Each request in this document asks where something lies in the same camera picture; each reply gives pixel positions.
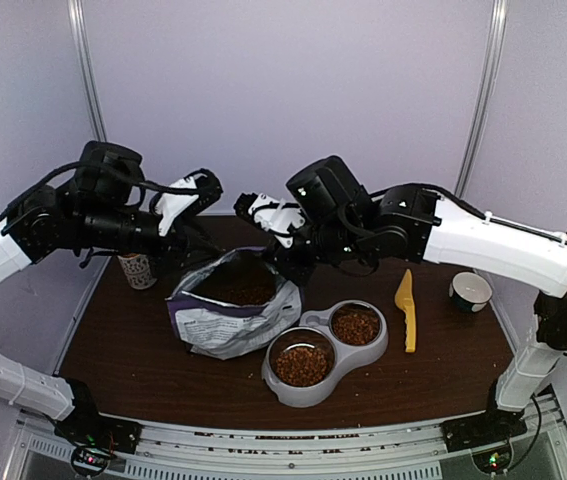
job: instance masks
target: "patterned cup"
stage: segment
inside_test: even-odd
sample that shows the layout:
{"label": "patterned cup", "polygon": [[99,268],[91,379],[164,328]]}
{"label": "patterned cup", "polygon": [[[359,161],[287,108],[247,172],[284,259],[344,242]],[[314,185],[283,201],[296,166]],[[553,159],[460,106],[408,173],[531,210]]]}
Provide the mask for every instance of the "patterned cup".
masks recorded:
{"label": "patterned cup", "polygon": [[133,253],[118,258],[125,278],[134,290],[145,290],[156,283],[147,255]]}

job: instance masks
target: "pet food bag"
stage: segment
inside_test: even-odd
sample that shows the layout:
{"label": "pet food bag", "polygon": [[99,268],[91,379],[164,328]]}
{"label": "pet food bag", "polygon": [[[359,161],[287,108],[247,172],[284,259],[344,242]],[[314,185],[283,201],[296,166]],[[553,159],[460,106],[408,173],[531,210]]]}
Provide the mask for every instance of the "pet food bag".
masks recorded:
{"label": "pet food bag", "polygon": [[301,317],[299,288],[242,248],[187,274],[167,299],[192,353],[227,360],[267,346]]}

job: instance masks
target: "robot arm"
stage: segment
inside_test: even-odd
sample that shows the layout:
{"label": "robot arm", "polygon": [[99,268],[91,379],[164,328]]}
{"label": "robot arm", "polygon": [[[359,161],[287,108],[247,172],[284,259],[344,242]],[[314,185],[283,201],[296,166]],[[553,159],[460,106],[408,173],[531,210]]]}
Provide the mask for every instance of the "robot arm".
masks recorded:
{"label": "robot arm", "polygon": [[286,184],[297,203],[244,194],[237,215],[270,232],[267,259],[303,285],[319,263],[381,258],[450,263],[540,290],[536,325],[495,381],[485,413],[443,425],[450,451],[524,433],[523,410],[567,351],[567,233],[536,230],[483,214],[446,190],[408,184],[368,194],[339,157],[319,160]]}
{"label": "robot arm", "polygon": [[[216,177],[199,170],[162,187],[143,178],[140,163],[132,150],[89,142],[79,162],[58,169],[13,201],[0,216],[0,283],[59,248],[77,256],[88,248],[88,261],[94,247],[161,258],[197,248],[218,254],[205,238],[186,230],[220,197]],[[47,185],[69,169],[76,169],[70,181],[57,188]],[[140,188],[141,198],[127,205],[133,186]],[[150,212],[140,210],[146,190],[159,192]],[[118,450],[133,451],[136,445],[138,425],[100,416],[85,384],[36,372],[1,354],[0,398],[46,415],[72,441],[88,444],[91,438],[109,448],[112,434]]]}

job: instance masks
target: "stainless steel bowl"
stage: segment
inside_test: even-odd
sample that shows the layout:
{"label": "stainless steel bowl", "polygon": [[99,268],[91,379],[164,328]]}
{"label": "stainless steel bowl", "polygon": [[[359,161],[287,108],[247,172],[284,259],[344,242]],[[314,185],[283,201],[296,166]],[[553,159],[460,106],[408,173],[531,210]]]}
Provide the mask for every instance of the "stainless steel bowl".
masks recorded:
{"label": "stainless steel bowl", "polygon": [[[334,362],[336,360],[336,352],[334,350],[334,345],[332,345],[332,341],[317,330],[305,327],[296,327],[283,332],[276,338],[276,340],[274,340],[270,344],[270,347],[268,348],[268,363],[270,370],[272,371],[274,376],[276,376],[276,378],[279,378],[276,374],[276,360],[281,354],[298,347],[318,348],[319,350],[321,350],[325,355],[328,364],[328,371],[325,374],[325,378],[330,375],[332,369],[334,368]],[[325,381],[325,378],[319,383],[312,385],[312,387],[323,383]]]}
{"label": "stainless steel bowl", "polygon": [[[374,314],[374,316],[376,318],[378,318],[379,320],[379,331],[376,333],[376,336],[370,340],[369,342],[367,342],[365,345],[349,345],[348,343],[343,342],[339,336],[334,332],[334,329],[332,328],[332,318],[334,318],[334,315],[341,310],[342,308],[352,308],[354,307],[355,310],[361,310],[364,312],[372,312]],[[379,312],[375,309],[372,308],[372,306],[369,303],[365,303],[365,302],[347,302],[344,303],[343,305],[340,305],[339,308],[334,309],[334,311],[332,312],[332,314],[330,315],[330,321],[328,323],[329,327],[330,327],[330,333],[332,335],[334,335],[334,338],[336,338],[339,342],[345,344],[345,345],[349,345],[351,347],[365,347],[366,345],[369,345],[370,343],[375,342],[379,336],[381,335],[381,332],[383,331],[383,328],[381,328],[381,322],[384,321],[383,316],[379,314]]]}

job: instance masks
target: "ceramic mug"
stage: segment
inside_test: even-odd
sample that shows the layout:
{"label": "ceramic mug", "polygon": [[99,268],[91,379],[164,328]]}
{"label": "ceramic mug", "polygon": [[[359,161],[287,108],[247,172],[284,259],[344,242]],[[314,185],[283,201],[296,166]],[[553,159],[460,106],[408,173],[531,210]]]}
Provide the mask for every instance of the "ceramic mug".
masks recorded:
{"label": "ceramic mug", "polygon": [[449,295],[461,311],[479,312],[492,298],[492,288],[476,273],[462,272],[452,279]]}
{"label": "ceramic mug", "polygon": [[156,283],[147,255],[132,253],[118,257],[127,283],[134,290],[145,290]]}

